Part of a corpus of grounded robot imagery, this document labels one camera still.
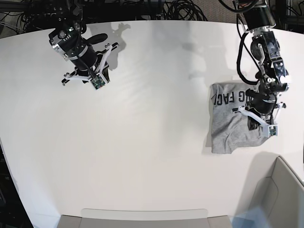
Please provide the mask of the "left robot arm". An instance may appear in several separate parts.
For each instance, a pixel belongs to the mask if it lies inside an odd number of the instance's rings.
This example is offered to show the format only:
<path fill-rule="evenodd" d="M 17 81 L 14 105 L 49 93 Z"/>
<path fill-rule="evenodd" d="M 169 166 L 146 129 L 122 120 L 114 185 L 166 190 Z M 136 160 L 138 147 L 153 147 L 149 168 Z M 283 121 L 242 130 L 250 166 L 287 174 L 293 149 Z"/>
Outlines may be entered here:
<path fill-rule="evenodd" d="M 278 103 L 278 97 L 289 89 L 289 74 L 280 55 L 280 46 L 275 38 L 273 28 L 276 23 L 265 0 L 236 0 L 237 22 L 246 22 L 247 27 L 241 36 L 237 57 L 237 73 L 241 80 L 256 90 L 248 89 L 245 94 L 249 97 L 244 108 L 238 109 L 247 117 L 249 130 L 262 127 L 271 136 L 277 133 L 274 110 L 285 108 Z M 240 62 L 246 36 L 252 33 L 250 54 L 258 64 L 256 81 L 250 81 L 241 73 Z"/>

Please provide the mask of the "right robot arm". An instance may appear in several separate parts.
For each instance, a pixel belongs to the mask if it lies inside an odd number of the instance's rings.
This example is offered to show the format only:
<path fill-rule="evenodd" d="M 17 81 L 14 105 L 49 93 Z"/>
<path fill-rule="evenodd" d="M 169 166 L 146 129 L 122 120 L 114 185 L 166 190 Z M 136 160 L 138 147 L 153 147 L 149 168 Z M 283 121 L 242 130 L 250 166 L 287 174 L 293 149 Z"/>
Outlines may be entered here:
<path fill-rule="evenodd" d="M 61 19 L 59 25 L 49 34 L 49 43 L 66 61 L 74 65 L 72 73 L 64 74 L 62 85 L 71 80 L 81 80 L 84 84 L 90 82 L 95 89 L 99 89 L 110 82 L 107 59 L 118 43 L 106 44 L 103 51 L 95 51 L 93 45 L 104 42 L 108 35 L 105 33 L 94 35 L 88 39 L 82 37 L 86 32 L 83 21 L 84 5 L 78 0 L 66 2 L 70 14 Z"/>

